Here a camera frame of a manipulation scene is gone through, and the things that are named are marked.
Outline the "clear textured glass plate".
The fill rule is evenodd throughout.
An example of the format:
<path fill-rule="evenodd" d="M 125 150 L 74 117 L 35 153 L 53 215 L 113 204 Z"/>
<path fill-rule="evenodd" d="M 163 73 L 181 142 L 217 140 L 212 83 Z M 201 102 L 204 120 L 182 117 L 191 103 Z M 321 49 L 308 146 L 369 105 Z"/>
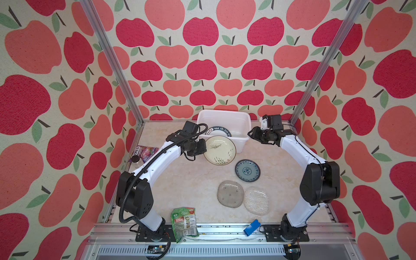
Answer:
<path fill-rule="evenodd" d="M 266 190 L 260 187 L 250 186 L 244 192 L 245 208 L 258 216 L 265 216 L 269 213 L 270 202 Z"/>

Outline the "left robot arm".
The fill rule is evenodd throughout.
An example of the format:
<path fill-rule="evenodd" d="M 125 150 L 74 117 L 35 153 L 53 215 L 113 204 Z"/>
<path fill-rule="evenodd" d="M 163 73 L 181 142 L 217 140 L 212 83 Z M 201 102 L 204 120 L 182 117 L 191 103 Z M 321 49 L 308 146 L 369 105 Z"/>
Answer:
<path fill-rule="evenodd" d="M 192 131 L 183 129 L 170 134 L 159 151 L 144 165 L 132 173 L 121 174 L 116 195 L 120 223 L 134 221 L 154 232 L 161 229 L 164 219 L 153 209 L 153 186 L 167 167 L 180 156 L 195 159 L 206 152 L 205 141 L 198 138 L 207 129 L 206 124 L 199 124 Z"/>

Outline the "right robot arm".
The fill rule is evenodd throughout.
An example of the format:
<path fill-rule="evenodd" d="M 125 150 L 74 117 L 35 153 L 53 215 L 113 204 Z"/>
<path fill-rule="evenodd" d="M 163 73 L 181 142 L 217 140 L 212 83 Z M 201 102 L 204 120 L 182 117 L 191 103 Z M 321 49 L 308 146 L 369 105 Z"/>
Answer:
<path fill-rule="evenodd" d="M 340 197 L 340 167 L 312 152 L 291 130 L 263 130 L 254 127 L 248 136 L 261 144 L 277 145 L 304 170 L 300 199 L 282 218 L 282 224 L 298 230 L 307 226 L 310 217 L 321 207 Z"/>

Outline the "blue patterned small plate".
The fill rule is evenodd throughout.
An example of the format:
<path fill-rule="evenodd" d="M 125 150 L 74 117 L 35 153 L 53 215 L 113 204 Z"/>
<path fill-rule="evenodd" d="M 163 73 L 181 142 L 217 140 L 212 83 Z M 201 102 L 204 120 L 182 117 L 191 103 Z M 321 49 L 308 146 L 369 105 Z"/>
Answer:
<path fill-rule="evenodd" d="M 252 183 L 260 178 L 260 167 L 252 160 L 240 160 L 235 166 L 236 176 L 244 182 Z"/>

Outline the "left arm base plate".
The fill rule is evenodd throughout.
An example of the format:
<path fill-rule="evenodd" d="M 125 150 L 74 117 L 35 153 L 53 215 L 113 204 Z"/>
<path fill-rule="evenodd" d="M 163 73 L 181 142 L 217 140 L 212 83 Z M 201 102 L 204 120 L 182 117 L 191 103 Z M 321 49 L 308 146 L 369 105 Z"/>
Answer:
<path fill-rule="evenodd" d="M 176 239 L 173 233 L 172 225 L 164 225 L 164 233 L 161 231 L 151 231 L 146 226 L 139 227 L 136 230 L 136 242 L 167 242 L 167 239 L 170 239 L 171 242 L 175 243 Z"/>

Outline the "white plate green rim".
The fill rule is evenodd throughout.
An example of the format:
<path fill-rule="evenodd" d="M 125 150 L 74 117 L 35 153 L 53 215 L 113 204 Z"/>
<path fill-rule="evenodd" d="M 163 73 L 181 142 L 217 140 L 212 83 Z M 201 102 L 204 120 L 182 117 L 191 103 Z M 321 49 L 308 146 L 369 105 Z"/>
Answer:
<path fill-rule="evenodd" d="M 210 127 L 206 132 L 206 135 L 211 135 L 211 136 L 223 136 L 223 137 L 232 137 L 231 132 L 226 129 L 225 127 L 222 126 L 213 126 Z"/>

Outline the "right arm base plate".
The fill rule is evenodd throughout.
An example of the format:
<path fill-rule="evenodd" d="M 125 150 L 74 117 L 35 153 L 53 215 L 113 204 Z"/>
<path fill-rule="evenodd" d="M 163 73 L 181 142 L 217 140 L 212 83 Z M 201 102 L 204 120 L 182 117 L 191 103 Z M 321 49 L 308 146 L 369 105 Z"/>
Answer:
<path fill-rule="evenodd" d="M 309 242 L 306 227 L 280 225 L 261 225 L 259 231 L 265 235 L 267 242 Z"/>

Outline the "cream plate with plant drawing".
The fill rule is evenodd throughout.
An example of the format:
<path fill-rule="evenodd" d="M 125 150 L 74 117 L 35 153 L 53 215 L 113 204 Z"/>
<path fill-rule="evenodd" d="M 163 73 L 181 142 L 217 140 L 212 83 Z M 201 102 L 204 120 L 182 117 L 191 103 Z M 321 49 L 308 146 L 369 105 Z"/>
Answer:
<path fill-rule="evenodd" d="M 236 158 L 235 144 L 225 136 L 212 136 L 206 140 L 205 159 L 213 165 L 224 166 Z"/>

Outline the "grey glass plate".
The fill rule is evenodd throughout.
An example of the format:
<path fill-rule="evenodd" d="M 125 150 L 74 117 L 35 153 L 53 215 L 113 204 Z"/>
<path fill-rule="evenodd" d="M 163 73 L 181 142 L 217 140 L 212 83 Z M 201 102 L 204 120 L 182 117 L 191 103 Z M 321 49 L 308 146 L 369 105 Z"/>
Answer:
<path fill-rule="evenodd" d="M 218 187 L 217 199 L 223 206 L 238 208 L 243 204 L 244 189 L 236 182 L 225 180 Z"/>

